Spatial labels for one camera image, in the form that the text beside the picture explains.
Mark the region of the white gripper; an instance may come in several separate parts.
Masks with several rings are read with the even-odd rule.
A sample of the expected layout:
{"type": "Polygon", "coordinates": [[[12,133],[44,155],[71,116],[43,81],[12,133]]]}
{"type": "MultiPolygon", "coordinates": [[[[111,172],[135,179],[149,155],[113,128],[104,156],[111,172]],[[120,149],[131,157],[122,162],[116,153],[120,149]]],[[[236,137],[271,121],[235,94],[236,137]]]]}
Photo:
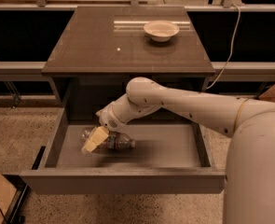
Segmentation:
{"type": "Polygon", "coordinates": [[[96,116],[102,126],[84,130],[82,135],[84,144],[81,148],[83,154],[91,153],[103,143],[108,138],[109,131],[119,132],[124,126],[124,123],[115,115],[111,105],[107,105],[105,108],[97,111],[96,116]]]}

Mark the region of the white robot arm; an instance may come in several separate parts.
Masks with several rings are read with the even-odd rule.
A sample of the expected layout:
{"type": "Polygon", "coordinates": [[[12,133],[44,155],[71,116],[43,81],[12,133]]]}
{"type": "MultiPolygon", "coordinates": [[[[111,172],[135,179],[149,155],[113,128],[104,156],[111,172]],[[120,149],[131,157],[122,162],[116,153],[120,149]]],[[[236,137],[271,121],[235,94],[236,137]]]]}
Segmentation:
{"type": "Polygon", "coordinates": [[[93,151],[111,132],[164,108],[231,139],[223,224],[275,224],[275,103],[163,87],[146,77],[97,112],[100,125],[82,147],[93,151]]]}

